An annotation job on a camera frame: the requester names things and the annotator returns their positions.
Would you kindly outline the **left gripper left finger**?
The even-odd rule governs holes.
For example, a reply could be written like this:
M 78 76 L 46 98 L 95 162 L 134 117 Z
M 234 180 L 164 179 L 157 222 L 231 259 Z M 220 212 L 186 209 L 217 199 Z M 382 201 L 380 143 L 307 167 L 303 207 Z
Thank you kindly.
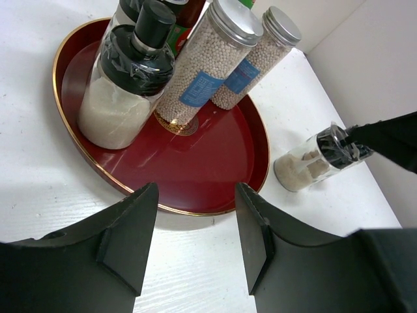
M 149 183 L 40 239 L 1 244 L 2 312 L 131 312 L 158 210 Z

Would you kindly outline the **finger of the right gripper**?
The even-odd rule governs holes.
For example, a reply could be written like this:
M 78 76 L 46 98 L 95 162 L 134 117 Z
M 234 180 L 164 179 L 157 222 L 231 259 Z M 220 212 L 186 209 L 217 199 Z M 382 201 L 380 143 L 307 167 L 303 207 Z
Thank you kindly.
M 416 173 L 416 112 L 354 127 L 341 141 L 343 147 L 358 143 Z

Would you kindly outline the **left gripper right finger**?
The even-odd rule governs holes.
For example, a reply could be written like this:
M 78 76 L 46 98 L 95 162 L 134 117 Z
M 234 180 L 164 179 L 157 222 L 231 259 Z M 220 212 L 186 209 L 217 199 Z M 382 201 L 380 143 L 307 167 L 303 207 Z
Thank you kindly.
M 258 312 L 415 312 L 416 230 L 318 230 L 235 187 L 248 293 Z

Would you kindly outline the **beige spice grinder black cap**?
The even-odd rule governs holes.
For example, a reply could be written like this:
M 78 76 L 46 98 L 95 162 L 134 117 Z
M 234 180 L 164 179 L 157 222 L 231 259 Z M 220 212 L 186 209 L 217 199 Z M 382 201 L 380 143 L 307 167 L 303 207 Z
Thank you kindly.
M 363 162 L 373 150 L 359 143 L 342 144 L 353 129 L 332 123 L 313 135 L 275 160 L 276 178 L 287 190 L 298 192 Z

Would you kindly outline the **white salt grinder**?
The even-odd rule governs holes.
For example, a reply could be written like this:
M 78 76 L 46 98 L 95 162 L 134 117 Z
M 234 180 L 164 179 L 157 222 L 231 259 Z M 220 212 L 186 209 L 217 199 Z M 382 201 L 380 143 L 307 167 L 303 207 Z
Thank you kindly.
M 93 64 L 78 127 L 93 144 L 124 149 L 137 137 L 175 70 L 167 37 L 176 22 L 160 1 L 145 1 L 136 24 L 115 26 Z
M 104 37 L 118 25 L 135 25 L 142 5 L 142 0 L 119 0 L 117 9 L 105 30 Z

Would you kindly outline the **ketchup bottle yellow cap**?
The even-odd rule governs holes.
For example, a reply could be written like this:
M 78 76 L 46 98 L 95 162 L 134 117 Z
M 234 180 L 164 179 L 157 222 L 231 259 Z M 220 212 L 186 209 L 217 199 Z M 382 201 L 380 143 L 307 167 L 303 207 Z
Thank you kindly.
M 251 9 L 254 4 L 255 4 L 255 0 L 239 0 L 245 7 Z
M 167 37 L 167 44 L 173 55 L 178 57 L 188 39 L 188 35 L 196 25 L 206 1 L 164 1 L 164 3 L 173 10 L 177 18 Z

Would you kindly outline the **silver lid white beads jar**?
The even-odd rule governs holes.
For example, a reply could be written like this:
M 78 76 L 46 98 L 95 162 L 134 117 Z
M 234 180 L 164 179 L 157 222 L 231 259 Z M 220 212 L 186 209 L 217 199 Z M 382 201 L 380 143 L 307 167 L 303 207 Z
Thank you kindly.
M 158 115 L 189 123 L 262 36 L 261 22 L 240 1 L 213 1 L 175 61 Z

